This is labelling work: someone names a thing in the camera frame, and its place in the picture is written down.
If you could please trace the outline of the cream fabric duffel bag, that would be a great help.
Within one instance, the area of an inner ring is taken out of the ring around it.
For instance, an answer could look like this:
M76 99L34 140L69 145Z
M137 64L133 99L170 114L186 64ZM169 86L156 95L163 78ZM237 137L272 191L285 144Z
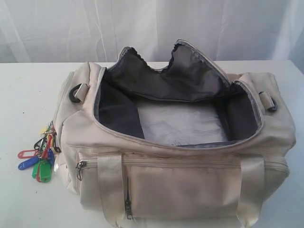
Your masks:
M211 105L225 142L145 139L138 106ZM86 62L62 85L53 123L55 172L86 209L129 219L236 217L253 226L285 181L295 124L272 73L226 74L189 42L150 67L132 47L111 67Z

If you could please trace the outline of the colourful key tag bunch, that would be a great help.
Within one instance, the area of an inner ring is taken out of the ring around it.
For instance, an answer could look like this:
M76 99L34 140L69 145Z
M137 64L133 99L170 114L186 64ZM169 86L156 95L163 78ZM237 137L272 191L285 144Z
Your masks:
M24 160L18 165L18 170L32 168L33 179L39 183L48 183L52 179L56 156L60 153L57 132L51 121L42 129L40 139L34 143L32 150L22 150L18 153L18 158Z

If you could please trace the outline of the white backdrop curtain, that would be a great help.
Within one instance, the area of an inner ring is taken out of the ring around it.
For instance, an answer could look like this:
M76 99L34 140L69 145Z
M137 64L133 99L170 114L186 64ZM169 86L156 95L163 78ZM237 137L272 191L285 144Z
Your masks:
M185 39L213 60L304 60L301 0L3 0L1 62L169 59Z

